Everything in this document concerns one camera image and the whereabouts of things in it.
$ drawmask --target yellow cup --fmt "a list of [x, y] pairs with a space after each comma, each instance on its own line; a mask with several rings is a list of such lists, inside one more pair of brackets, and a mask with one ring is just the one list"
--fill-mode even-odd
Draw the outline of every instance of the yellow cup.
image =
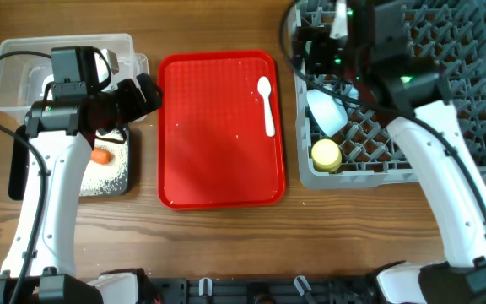
[[343, 161], [341, 150], [331, 139], [318, 140], [310, 151], [314, 168], [320, 172], [334, 172]]

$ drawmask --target dish rack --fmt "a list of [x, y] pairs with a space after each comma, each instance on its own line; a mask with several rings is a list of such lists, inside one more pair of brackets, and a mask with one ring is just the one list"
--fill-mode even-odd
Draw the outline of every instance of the dish rack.
[[[290, 34], [296, 26], [319, 26], [334, 15], [328, 1], [308, 0], [296, 8], [288, 20]], [[464, 139], [486, 181], [486, 0], [406, 1], [405, 20], [413, 43], [412, 55], [432, 56], [445, 69]], [[315, 81], [326, 83], [324, 76], [315, 77]], [[380, 127], [375, 112], [368, 109], [348, 108], [348, 124], [332, 138], [343, 153], [339, 170], [316, 171], [311, 147], [326, 135], [312, 118], [306, 83], [297, 76], [295, 89], [298, 162], [304, 186], [366, 188], [418, 181], [404, 153]], [[337, 89], [348, 95], [351, 87]]]

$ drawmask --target clear plastic container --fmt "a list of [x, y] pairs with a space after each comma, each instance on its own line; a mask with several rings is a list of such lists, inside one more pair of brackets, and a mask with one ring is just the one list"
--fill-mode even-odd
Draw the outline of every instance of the clear plastic container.
[[[12, 51], [50, 54], [53, 47], [62, 46], [94, 46], [117, 55], [119, 73], [112, 75], [111, 84], [105, 90], [115, 89], [118, 82], [127, 78], [134, 79], [138, 86], [136, 76], [149, 72], [148, 59], [134, 53], [132, 37], [128, 34], [8, 39], [1, 43], [0, 55]], [[44, 57], [19, 55], [0, 61], [0, 111], [23, 123], [25, 113], [35, 101], [42, 100], [45, 85], [52, 79], [51, 61]]]

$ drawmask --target wooden tabletop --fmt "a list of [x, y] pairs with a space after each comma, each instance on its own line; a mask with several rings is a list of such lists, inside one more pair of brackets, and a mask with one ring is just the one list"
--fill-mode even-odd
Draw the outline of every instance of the wooden tabletop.
[[[132, 125], [134, 184], [121, 197], [80, 199], [79, 278], [142, 267], [150, 276], [200, 278], [363, 274], [385, 263], [443, 257], [435, 219], [418, 184], [316, 191], [299, 179], [294, 78], [278, 49], [287, 0], [163, 0], [58, 3], [0, 0], [8, 38], [128, 33], [151, 74], [179, 52], [263, 49], [277, 61], [288, 189], [270, 207], [174, 212], [156, 194], [156, 115]], [[0, 122], [16, 121], [0, 113]], [[7, 195], [13, 140], [0, 132], [0, 267], [21, 202]]]

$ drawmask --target spoon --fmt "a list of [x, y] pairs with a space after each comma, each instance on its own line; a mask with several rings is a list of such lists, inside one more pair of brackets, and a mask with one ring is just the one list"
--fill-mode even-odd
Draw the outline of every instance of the spoon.
[[258, 93], [263, 98], [263, 109], [266, 118], [266, 134], [269, 137], [275, 136], [275, 125], [273, 124], [273, 114], [271, 113], [271, 106], [269, 105], [269, 95], [271, 94], [271, 84], [269, 79], [261, 76], [258, 80]]

